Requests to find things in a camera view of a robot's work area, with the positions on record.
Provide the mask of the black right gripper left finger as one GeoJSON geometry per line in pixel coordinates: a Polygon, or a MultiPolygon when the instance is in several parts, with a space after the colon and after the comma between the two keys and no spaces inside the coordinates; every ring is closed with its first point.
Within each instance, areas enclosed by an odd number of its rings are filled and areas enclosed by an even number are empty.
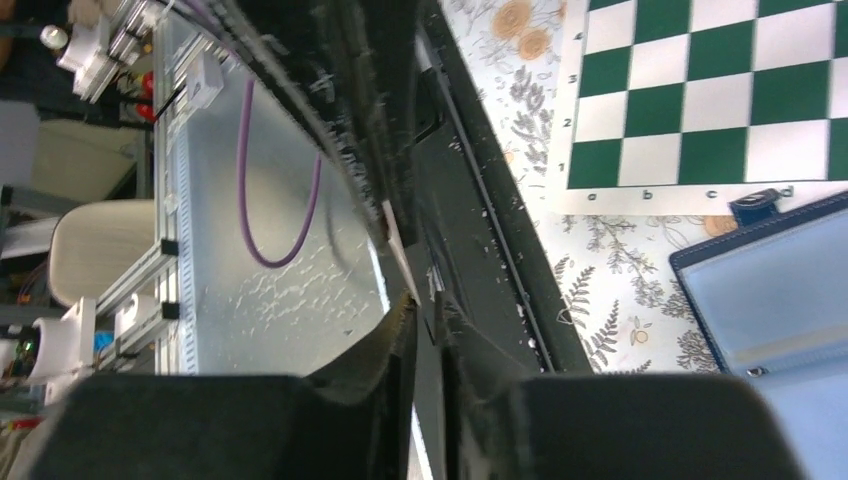
{"type": "Polygon", "coordinates": [[[403,479],[417,305],[295,375],[98,374],[45,423],[30,479],[403,479]]]}

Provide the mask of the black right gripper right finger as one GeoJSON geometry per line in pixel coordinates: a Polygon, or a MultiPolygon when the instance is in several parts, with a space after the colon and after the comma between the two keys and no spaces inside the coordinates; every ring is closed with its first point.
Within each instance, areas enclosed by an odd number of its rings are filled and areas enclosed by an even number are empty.
{"type": "Polygon", "coordinates": [[[765,402],[727,375],[532,372],[435,297],[450,479],[800,479],[765,402]]]}

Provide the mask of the blue leather card holder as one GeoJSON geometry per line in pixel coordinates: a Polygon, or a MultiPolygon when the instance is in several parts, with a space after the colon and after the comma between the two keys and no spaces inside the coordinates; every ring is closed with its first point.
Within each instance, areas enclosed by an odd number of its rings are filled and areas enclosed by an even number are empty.
{"type": "Polygon", "coordinates": [[[847,475],[847,196],[780,212],[773,189],[734,231],[669,262],[719,369],[769,404],[808,477],[847,475]]]}

